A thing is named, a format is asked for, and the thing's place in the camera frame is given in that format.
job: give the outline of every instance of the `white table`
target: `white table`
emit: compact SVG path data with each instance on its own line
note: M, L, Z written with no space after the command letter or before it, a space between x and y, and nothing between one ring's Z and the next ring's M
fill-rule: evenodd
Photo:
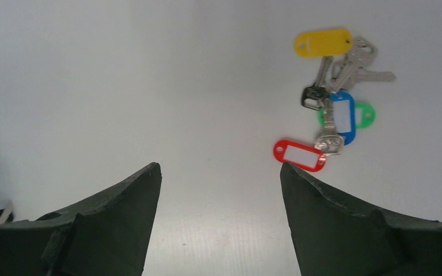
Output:
M0 1L0 208L18 219L157 161L145 276L299 275L272 145L319 131L299 105L319 59L293 39L345 26L398 79L351 91L378 117L316 176L442 221L442 1L35 2Z

